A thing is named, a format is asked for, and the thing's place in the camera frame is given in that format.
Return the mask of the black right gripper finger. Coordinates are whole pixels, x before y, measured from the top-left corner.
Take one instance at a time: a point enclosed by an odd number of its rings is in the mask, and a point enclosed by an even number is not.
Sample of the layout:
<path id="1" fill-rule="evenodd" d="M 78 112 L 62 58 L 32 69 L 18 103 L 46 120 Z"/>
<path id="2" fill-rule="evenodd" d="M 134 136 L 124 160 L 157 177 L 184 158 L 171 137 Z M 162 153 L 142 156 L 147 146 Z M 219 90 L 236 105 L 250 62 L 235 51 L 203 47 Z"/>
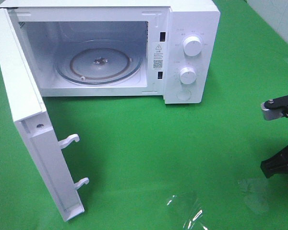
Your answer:
<path id="1" fill-rule="evenodd" d="M 266 178 L 275 174 L 288 174 L 288 145 L 273 157 L 262 161 L 260 167 Z"/>

